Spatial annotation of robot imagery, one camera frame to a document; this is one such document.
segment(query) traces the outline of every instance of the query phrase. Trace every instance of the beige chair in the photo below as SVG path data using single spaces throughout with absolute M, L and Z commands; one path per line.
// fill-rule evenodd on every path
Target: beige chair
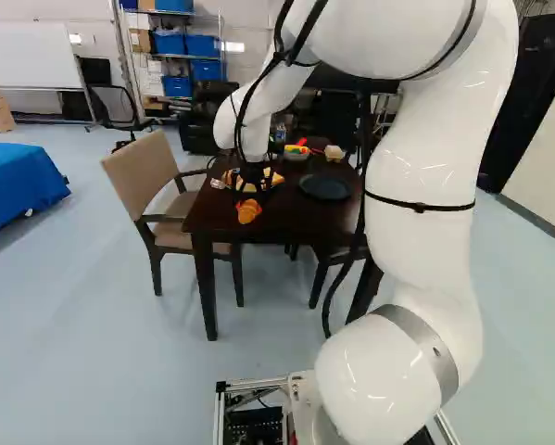
M 110 182 L 129 212 L 145 242 L 154 292 L 162 293 L 160 263 L 167 253 L 192 255 L 191 236 L 182 230 L 182 222 L 196 199 L 196 192 L 186 191 L 183 178 L 206 173 L 206 170 L 180 173 L 170 145 L 161 130 L 131 142 L 102 160 Z M 178 187 L 179 196 L 162 214 L 144 214 L 146 207 L 170 181 Z M 242 253 L 240 246 L 214 243 L 214 258 L 232 263 L 236 301 L 244 306 Z

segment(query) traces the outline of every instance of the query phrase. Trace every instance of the whiteboard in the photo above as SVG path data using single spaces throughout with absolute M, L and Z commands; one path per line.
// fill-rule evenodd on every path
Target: whiteboard
M 0 86 L 82 88 L 65 25 L 0 21 Z
M 0 0 L 0 20 L 111 20 L 111 0 Z

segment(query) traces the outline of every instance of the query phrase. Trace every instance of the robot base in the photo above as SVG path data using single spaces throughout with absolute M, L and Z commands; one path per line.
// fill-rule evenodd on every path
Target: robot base
M 230 422 L 228 420 L 226 423 L 226 419 L 229 418 L 230 413 L 235 413 L 241 408 L 248 411 L 237 412 L 250 413 L 257 418 L 262 415 L 271 416 L 272 420 L 266 425 L 278 428 L 278 422 L 273 418 L 275 407 L 259 408 L 255 403 L 261 397 L 276 391 L 282 391 L 284 395 L 281 407 L 283 416 L 280 443 L 283 445 L 347 445 L 322 408 L 313 371 L 268 379 L 218 383 L 215 395 L 213 445 L 232 445 L 232 441 L 226 435 Z M 460 445 L 442 412 L 435 416 L 435 424 L 439 431 L 432 431 L 433 436 L 440 437 L 443 441 L 438 439 L 434 441 L 428 428 L 424 427 L 406 445 L 442 445 L 444 442 L 447 445 Z

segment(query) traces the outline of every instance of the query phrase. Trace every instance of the chair back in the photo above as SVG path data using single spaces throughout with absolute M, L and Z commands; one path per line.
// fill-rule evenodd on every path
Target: chair back
M 102 116 L 103 126 L 126 130 L 129 125 L 139 125 L 137 106 L 124 86 L 91 83 L 87 87 L 106 109 Z
M 102 166 L 134 221 L 179 171 L 170 144 L 156 130 L 102 159 Z

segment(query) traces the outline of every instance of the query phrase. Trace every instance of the chair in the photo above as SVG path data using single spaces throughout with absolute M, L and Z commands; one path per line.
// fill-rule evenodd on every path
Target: chair
M 101 123 L 104 128 L 121 130 L 131 134 L 129 141 L 117 141 L 115 151 L 135 141 L 134 132 L 141 132 L 156 123 L 154 119 L 141 121 L 137 113 L 137 106 L 129 91 L 124 86 L 91 83 L 87 85 L 90 94 L 96 95 L 101 107 Z
M 161 130 L 141 137 L 109 155 L 102 160 L 102 166 L 145 242 L 151 263 L 154 292 L 160 296 L 160 263 L 164 255 L 193 255 L 191 236 L 183 232 L 182 222 L 195 202 L 196 192 L 186 191 L 183 178 L 203 174 L 207 170 L 180 173 L 168 140 Z M 156 194 L 172 180 L 178 187 L 179 196 L 163 213 L 144 214 Z M 232 263 L 236 301 L 239 307 L 243 307 L 241 247 L 214 243 L 213 251 L 214 258 Z
M 181 113 L 178 120 L 184 151 L 210 156 L 220 153 L 213 137 L 213 122 L 223 99 L 238 86 L 238 83 L 220 81 L 195 83 L 192 109 Z
M 318 304 L 318 300 L 321 297 L 322 286 L 324 285 L 324 280 L 326 279 L 329 267 L 343 264 L 347 259 L 349 248 L 333 249 L 327 246 L 312 246 L 312 250 L 314 250 L 314 255 L 316 255 L 316 258 L 318 259 L 318 266 L 316 267 L 316 274 L 314 275 L 314 282 L 312 283 L 308 306 L 311 309 L 315 309 Z M 367 242 L 364 238 L 364 242 L 359 247 L 353 261 L 365 260 L 368 258 L 368 255 L 370 255 L 370 250 L 368 249 Z

